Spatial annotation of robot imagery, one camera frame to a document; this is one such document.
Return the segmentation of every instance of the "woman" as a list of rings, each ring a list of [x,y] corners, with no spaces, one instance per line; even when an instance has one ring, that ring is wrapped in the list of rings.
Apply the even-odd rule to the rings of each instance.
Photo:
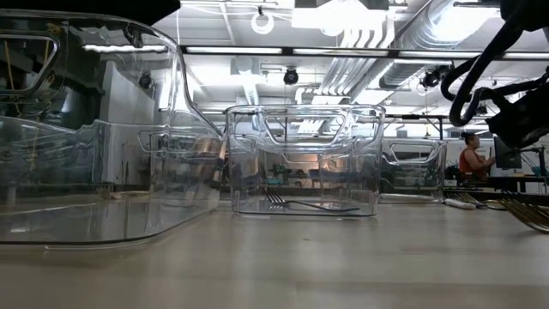
[[[486,179],[488,169],[496,162],[492,157],[488,160],[484,156],[478,155],[476,149],[480,147],[480,139],[473,133],[462,133],[467,147],[460,154],[459,168],[461,173],[471,173],[475,178]]]

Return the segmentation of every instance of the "red shirt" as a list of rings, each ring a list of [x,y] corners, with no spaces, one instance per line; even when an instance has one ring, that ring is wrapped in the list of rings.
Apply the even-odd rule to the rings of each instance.
[[[486,177],[486,170],[484,168],[475,170],[471,167],[467,159],[465,158],[465,153],[468,151],[473,151],[474,155],[477,157],[477,160],[480,161],[480,156],[472,149],[465,148],[463,149],[462,153],[460,154],[460,161],[459,161],[459,169],[461,173],[472,173],[475,176],[478,176],[480,178]]]

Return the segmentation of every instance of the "security camera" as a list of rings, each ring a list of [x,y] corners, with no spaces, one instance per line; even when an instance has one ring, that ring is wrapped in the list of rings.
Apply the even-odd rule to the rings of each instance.
[[[153,86],[153,77],[151,77],[150,71],[144,71],[139,78],[139,86],[143,89],[149,89]]]
[[[481,104],[479,107],[477,107],[477,115],[486,115],[488,114],[488,108],[486,105]]]
[[[435,88],[448,75],[451,69],[451,65],[441,65],[434,70],[428,70],[425,76],[419,81],[419,84],[425,89]]]
[[[284,75],[284,83],[288,86],[292,86],[298,83],[299,75],[295,68],[288,68]]]

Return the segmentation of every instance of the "fluorescent light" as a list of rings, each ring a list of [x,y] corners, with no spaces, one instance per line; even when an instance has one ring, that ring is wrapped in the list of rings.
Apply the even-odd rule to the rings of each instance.
[[[207,54],[253,54],[253,55],[281,55],[281,48],[274,47],[212,47],[212,46],[189,46],[188,53]]]
[[[386,115],[408,115],[415,112],[417,106],[385,106]]]
[[[547,61],[549,52],[506,52],[502,59]]]
[[[295,48],[294,55],[304,56],[346,56],[346,57],[365,57],[365,58],[385,58],[389,51],[375,49],[344,49],[344,48]]]
[[[231,69],[223,66],[194,66],[192,71],[202,86],[242,86],[245,83],[265,83],[265,76],[255,74],[231,75]]]
[[[373,29],[387,11],[368,9],[358,0],[332,0],[312,9],[294,9],[292,27],[313,29]]]
[[[357,96],[355,101],[360,104],[379,104],[379,102],[389,98],[394,91],[387,90],[364,90]]]
[[[480,55],[477,51],[400,51],[402,58],[429,58],[429,59],[470,59]]]
[[[167,52],[168,48],[164,45],[145,45],[142,48],[136,48],[132,45],[83,45],[85,51],[93,52]]]
[[[348,98],[348,96],[333,96],[333,95],[315,95],[312,98],[312,105],[336,105],[341,100]]]
[[[452,65],[451,60],[395,59],[395,64]]]
[[[192,6],[192,7],[194,7],[194,6],[198,6],[198,7],[201,7],[201,6],[217,6],[217,7],[219,7],[219,5],[221,3],[224,3],[228,7],[231,7],[231,6],[234,6],[234,7],[238,7],[238,6],[249,7],[249,6],[256,6],[259,3],[263,7],[278,7],[279,6],[279,4],[277,2],[268,2],[268,1],[264,2],[263,0],[244,0],[244,1],[241,1],[241,0],[232,0],[232,1],[223,1],[223,0],[211,0],[211,1],[208,1],[208,0],[199,0],[199,1],[181,0],[179,2],[181,3],[181,6]]]
[[[498,12],[494,8],[464,8],[451,6],[445,9],[428,27],[436,40],[461,42]]]

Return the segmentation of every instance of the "clear plastic bin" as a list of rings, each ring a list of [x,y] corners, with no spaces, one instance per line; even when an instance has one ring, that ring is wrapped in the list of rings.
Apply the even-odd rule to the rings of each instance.
[[[446,142],[384,139],[380,203],[441,203]]]
[[[217,206],[223,141],[175,42],[60,12],[0,10],[0,30],[0,242],[140,239]]]
[[[382,107],[235,106],[226,116],[233,210],[377,213]]]

